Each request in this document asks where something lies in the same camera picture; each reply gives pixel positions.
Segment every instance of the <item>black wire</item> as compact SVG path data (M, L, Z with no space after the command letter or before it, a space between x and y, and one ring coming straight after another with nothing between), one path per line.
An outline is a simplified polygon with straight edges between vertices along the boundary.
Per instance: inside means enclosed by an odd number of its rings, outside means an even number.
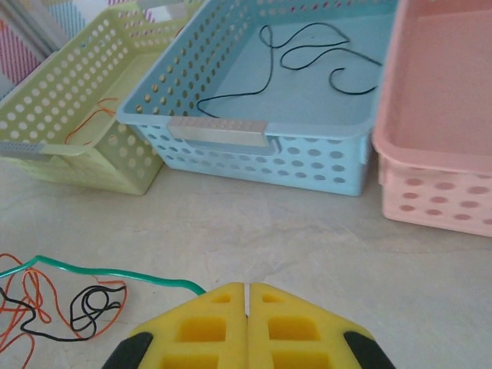
M259 32L259 38L260 38L260 41L269 48L269 51L270 51L270 72L269 72L269 76L268 76L268 80L267 80L267 83L265 84L265 86L258 90L258 91L253 91L253 92L243 92L243 93L239 93L239 94L227 94L227 95L218 95L218 96L214 96L214 97L211 97L211 98L203 98L201 100L199 100L197 102L197 109L209 116L209 117L212 117L212 118L219 118L217 115L213 115L213 114L210 114L208 113L207 111L205 111L204 109L202 109L200 107L200 105L204 102L207 102L207 101L213 101L213 100L218 100L218 99L221 99L221 98L240 98L240 97L244 97L244 96L253 96L253 95L259 95L260 93L264 92L268 86L270 85L271 83L271 80L273 78L273 74L274 74L274 50L277 50L279 48L283 48L285 45L289 44L297 35L299 35L300 33L302 33L305 29L308 29L310 27L314 27L315 25L323 25L325 27L328 27L332 30L334 30L339 36L341 36L344 40L343 41L340 41L340 42L335 42L335 43L332 43L332 44L314 44L314 45L300 45L300 46L296 46L294 48L291 48L289 50L287 50L280 58L280 66L282 68L285 68L285 69L288 69L288 70L291 70L291 71L300 71L302 69L305 69L305 68L308 68L310 67L311 65L313 65L318 59L320 59L321 57L323 57L324 55L328 54L329 52L333 52L333 51L344 51L344 52L349 52L351 53L352 55L356 55L358 57L361 57L363 58L364 60L368 61L368 62L371 62L373 64L376 64L376 65L379 65L379 66L382 66L382 63L378 62L377 60L374 60L373 58L370 58L369 56L365 55L365 54L362 54L360 52L355 52L353 50L350 50L348 48L339 48L337 46L341 46L341 45L344 45L344 44L348 44L351 42L351 39L346 35L344 34L339 28L335 27L334 25L331 25L329 23L324 23L324 22L314 22L314 23L311 23L309 25L306 25L304 26L303 28L301 28L299 31L295 32L287 41L285 41L284 43L282 44L279 44L279 45L273 45L273 37L274 37L274 33L273 33L273 29L270 25L264 25L261 29L260 29L260 32ZM264 30L267 29L268 30L268 33L269 33L269 36L268 36L268 42L265 40L264 36L263 36L263 33L264 33ZM302 48L330 48L328 50L325 50L324 52L322 52L321 54L319 54L315 59L313 59L312 61L310 61L309 63L307 63L306 65L302 65L301 67L289 67L288 65L286 65L284 63L284 58L296 51L296 50L299 50L299 49L302 49ZM330 86L337 92L340 92L341 94L345 94L345 95L351 95L351 96L360 96L360 95L366 95L366 94L369 94L371 93L372 91L374 91L377 87L373 87L373 88L370 88L366 91L360 91L360 92L352 92L352 91L345 91L339 87L336 86L336 84L334 83L333 81L333 76L336 72L338 71L344 71L345 68L337 68L337 69L334 69L331 73L330 73L330 76L328 78L328 82L330 84Z
M78 337L77 338L61 338L61 337L53 336L51 334L47 334L47 333L43 333L43 332L37 332L37 331L33 331L31 329L28 329L27 325L32 323L33 321L35 321L35 319L37 318L36 310L31 305L26 304L24 301L15 300L14 298L8 297L7 294L5 293L5 291L3 290L3 288L1 288L1 287L0 287L0 294L2 295L2 297L7 302L21 305L22 307L27 308L31 312L31 317L27 321L24 321L21 324L20 330L22 332L27 333L27 334L32 334L33 336L45 337L45 338L48 338L48 339L56 341L56 342L82 342L82 341L91 340L97 334L98 325L97 325L96 320L102 314L104 314L106 311L121 308L121 303L119 303L119 302L112 302L109 304L108 292L109 293L115 293L115 292L123 291L124 289L126 289L126 286L122 286L119 288L108 288L108 287L101 286L101 285L94 285L94 286L90 286L90 287L85 288L84 290L79 292L72 299L72 301L70 303L70 320L69 320L70 328L75 332L82 332L85 329L87 329L88 327L92 326L91 334L88 337L82 337L82 338L78 338ZM97 292L101 292L105 296L105 304L103 307L94 307L88 302L88 299L93 294L95 294ZM79 316L79 317L74 317L74 304L77 301L77 299L81 296L82 296L81 310L84 314ZM88 319L89 322L86 325L84 325L83 327L75 328L74 323L76 321L80 321L84 318Z

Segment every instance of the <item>blue basket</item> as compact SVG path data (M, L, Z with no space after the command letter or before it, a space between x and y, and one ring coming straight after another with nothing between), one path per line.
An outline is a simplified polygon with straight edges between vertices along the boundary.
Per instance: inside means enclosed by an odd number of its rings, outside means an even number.
M377 86L382 67L348 52L330 52L309 68L281 68L289 48L336 43L340 35L313 26L274 51L268 88L255 96L204 98L257 91L270 72L273 43L312 22L338 27L344 47L383 62L397 0L209 0L118 109L118 120L147 138L171 168L276 185L359 195L372 152L378 90L348 96L333 89ZM322 51L302 48L285 60L307 64Z

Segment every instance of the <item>black rubber edge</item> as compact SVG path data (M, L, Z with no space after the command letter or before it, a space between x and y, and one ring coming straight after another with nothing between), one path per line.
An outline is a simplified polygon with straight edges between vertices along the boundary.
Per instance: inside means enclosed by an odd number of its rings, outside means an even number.
M357 332L346 332L344 337L361 369L396 369L375 340Z
M138 369L153 339L144 332L120 342L102 369Z

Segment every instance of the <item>rectangular cutout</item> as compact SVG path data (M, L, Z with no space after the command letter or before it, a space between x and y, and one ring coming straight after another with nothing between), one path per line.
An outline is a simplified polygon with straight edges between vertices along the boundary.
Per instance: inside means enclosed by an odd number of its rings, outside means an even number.
M190 317L181 323L177 342L225 341L225 319L221 317Z
M274 369L332 369L328 356L321 352L274 351Z
M316 324L307 317L272 317L268 320L271 340L319 341Z
M217 369L218 356L167 356L159 369Z

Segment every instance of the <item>cable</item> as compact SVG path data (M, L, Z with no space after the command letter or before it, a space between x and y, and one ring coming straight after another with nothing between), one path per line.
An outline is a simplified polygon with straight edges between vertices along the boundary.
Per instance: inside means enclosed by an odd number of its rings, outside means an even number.
M12 259L15 263L19 264L22 266L22 263L19 259L17 259L15 256L11 254L0 254L0 258L10 258ZM55 308L58 313L58 316L61 318L61 321L73 332L73 334L77 337L74 339L70 339L70 341L86 341L89 338L84 338L79 334L79 331L82 331L81 328L75 328L75 322L80 321L83 318L87 318L91 321L92 316L94 323L95 320L98 319L99 316L101 316L102 313L105 311L110 311L113 309L118 309L116 314L113 316L113 318L107 323L107 325L101 329L100 331L97 331L97 325L96 331L92 333L91 337L98 337L99 335L105 333L113 324L114 322L118 319L119 315L122 312L123 307L126 304L127 298L128 298L128 289L126 288L126 283L124 281L100 281L98 280L97 277L95 277L96 281L98 282L97 286L91 286L90 288L86 288L83 290L83 295L82 295L82 301L81 301L81 310L84 313L84 315L80 317L74 317L73 314L73 306L74 303L76 302L77 298L81 296L81 294L78 294L75 299L71 303L71 310L70 310L70 321L67 321L67 319L64 317L62 310L60 308L59 302L58 302L58 292L56 291L55 286L53 285L53 282L48 278L46 274L43 272L34 269L34 268L26 268L24 274L22 275L22 290L24 292L24 297L21 300L14 300L5 298L8 296L8 291L10 287L12 286L12 281L14 279L14 274L10 274L7 284L5 285L5 290L3 288L0 288L0 293L4 297L2 303L0 304L0 314L5 313L5 312L10 312L13 313L7 328L3 333L0 334L0 354L4 352L7 348L9 348L12 344L14 344L18 339L21 337L27 336L29 340L31 341L31 348L28 353L28 356L25 359L24 364L22 365L22 368L26 368L28 365L28 362L31 360L32 354L35 349L35 340L34 336L39 335L39 336L44 336L48 337L51 339L55 339L56 337L46 335L46 334L39 334L38 332L31 331L26 328L26 325L35 320L37 317L39 317L40 321L44 324L49 324L52 322L52 317L48 314L48 312L43 310L43 304L44 304L44 297L41 292L41 283L40 283L40 276L43 277L48 283L49 287L52 290L53 297L55 299ZM31 288L28 288L27 282L30 281L32 283ZM107 288L105 287L106 284L118 284L120 285L119 288ZM35 295L31 296L30 290L35 291ZM107 292L118 292L123 290L124 291L124 297L123 301L121 303L119 302L114 302L109 304L109 299L107 298L107 303L103 307L93 307L89 302L88 299L92 294L94 294L96 291L106 291ZM6 307L7 302L13 302L16 304L15 307ZM34 314L34 319L28 319L24 324L21 325L21 333L13 337L10 341L7 341L9 338L10 333L20 324L20 322L23 320L24 316L28 313L31 312L31 315Z
M93 117L95 117L98 113L100 112L105 112L107 113L110 117L114 117L116 115L116 111L112 111L108 108L105 108L104 106L101 105L102 102L104 101L117 101L118 99L117 98L103 98L102 100L99 100L98 102L98 107L100 108L99 110L96 110L94 111L90 116L89 118L85 119L76 129L74 129L73 131L71 131L67 137L65 138L65 145L68 145L68 140L69 138L74 135L75 133L77 133L78 131L80 131L87 123L89 123L89 121L91 119L93 119ZM89 141L89 142L85 142L84 145L89 145L91 144L92 141Z
M260 29L260 32L259 32L259 38L260 38L260 41L269 48L269 51L270 51L270 71L269 71L269 75L268 75L268 79L267 79L267 82L265 84L265 86L258 90L258 91L253 91L253 92L244 92L244 93L239 93L239 94L228 94L228 95L218 95L218 96L214 96L214 97L211 97L211 98L203 98L201 100L198 101L197 103L197 109L209 116L209 117L212 117L212 118L219 118L217 115L213 115L207 111L205 111L204 109L202 109L200 107L200 105L204 102L207 102L207 101L213 101L213 100L218 100L218 99L222 99L222 98L239 98L239 97L244 97L244 96L252 96L252 95L259 95L260 93L264 92L268 86L270 85L271 83L271 80L273 78L273 74L274 74L274 50L277 50L279 48L283 48L284 46L286 46L287 44L289 44L295 37L297 37L299 34L301 34L304 30L310 28L310 27L314 27L316 25L322 25L322 26L325 26L325 27L328 27L332 30L334 30L339 36L341 36L343 38L343 41L340 41L340 42L335 42L335 43L332 43L332 44L319 44L319 45L316 45L316 44L313 44L313 45L300 45L300 46L296 46L294 48L291 48L289 50L287 50L280 58L280 66L282 68L285 68L285 69L288 69L288 70L291 70L291 71L300 71L302 69L305 69L305 68L308 68L310 67L311 65L313 65L319 58L321 58L322 56L328 54L329 52L333 52L333 51L344 51L344 52L349 52L351 53L352 55L356 55L358 57L361 57L363 58L364 60L368 61L368 62L371 62L373 64L376 64L376 65L379 65L379 66L382 66L382 63L378 62L377 60L374 60L373 58L370 58L369 56L367 55L364 55L360 52L355 52L353 50L350 50L348 48L339 48L337 46L341 46L341 45L344 45L344 44L349 44L351 42L351 39L346 35L344 34L339 28L335 27L334 25L331 25L329 23L324 23L324 22L315 22L315 23L311 23L309 25L306 25L304 26L303 28L301 28L299 31L295 32L287 41L285 41L284 43L282 44L279 44L279 45L273 45L273 29L270 25L264 25L261 29ZM264 36L263 36L263 33L264 33L264 30L267 29L268 30L268 33L269 33L269 36L268 36L268 41L265 40ZM303 49L303 48L330 48L328 50L325 50L324 52L322 52L321 54L319 54L319 56L317 56L314 60L310 61L309 63L307 63L306 65L302 65L301 67L289 67L288 65L286 65L284 63L284 59L287 55L289 55L290 53L296 51L296 50L300 50L300 49ZM333 81L333 76L335 73L337 73L338 71L344 71L345 68L337 68L335 70L332 71L332 73L330 73L330 76L328 78L328 83L329 85L337 92L340 92L341 94L345 94L345 95L351 95L351 96L360 96L360 95L366 95L366 94L369 94L371 93L372 91L374 91L377 87L373 87L373 88L370 88L366 91L359 91L359 92L352 92L352 91L345 91L344 89L342 88L339 88L336 86L336 84L334 83Z
M70 271L71 273L76 273L76 274L111 275L113 277L135 279L136 281L148 282L164 287L186 288L194 292L196 295L201 295L206 292L202 287L200 287L196 283L192 281L187 281L185 279L165 279L148 274L137 273L134 271L124 271L122 269L77 267L75 265L64 263L62 261L58 261L42 255L37 255L27 263L19 265L18 267L9 269L7 271L3 271L2 273L0 273L0 279L8 277L11 274L18 273L20 271L24 271L28 268L31 268L33 265L35 265L38 262L49 265L57 269L62 269L63 271Z
M108 292L113 292L113 293L119 292L119 291L126 290L126 288L127 288L126 286L122 286L120 288L107 288L104 286L90 286L90 287L87 287L84 290L82 290L80 293L78 293L70 303L70 328L74 332L78 333L78 332L82 332L85 329L87 329L88 327L92 326L92 333L87 337L77 336L76 338L60 338L60 337L53 336L52 334L37 332L37 331L33 331L32 329L28 329L27 328L28 324L32 323L37 318L35 308L32 307L30 304L25 303L23 300L16 300L14 298L8 297L7 294L5 293L5 291L3 290L3 288L1 288L1 287L0 287L0 294L4 298L4 301L7 301L7 302L10 302L13 304L17 304L17 305L21 305L22 307L24 307L27 311L29 311L31 313L31 317L27 321L24 321L21 324L21 327L20 327L21 332L23 332L25 334L30 334L32 336L39 336L39 337L48 338L48 339L50 339L52 341L56 341L56 342L83 342L83 341L89 341L92 338L101 334L101 332L98 332L98 325L97 325L96 321L99 317L101 317L101 315L103 313L105 313L106 311L113 310L113 309L121 309L122 308L123 304L119 303L119 302L113 302L113 303L109 304ZM105 302L104 307L97 307L96 308L96 307L92 307L88 303L88 299L95 292L103 292L104 293L104 295L106 297L106 302ZM81 309L82 309L84 315L82 315L80 317L74 317L73 316L74 315L74 311L73 311L74 303L81 296L82 296ZM75 328L74 323L76 321L80 321L83 318L89 319L89 323L87 323L86 325L84 325L80 328Z

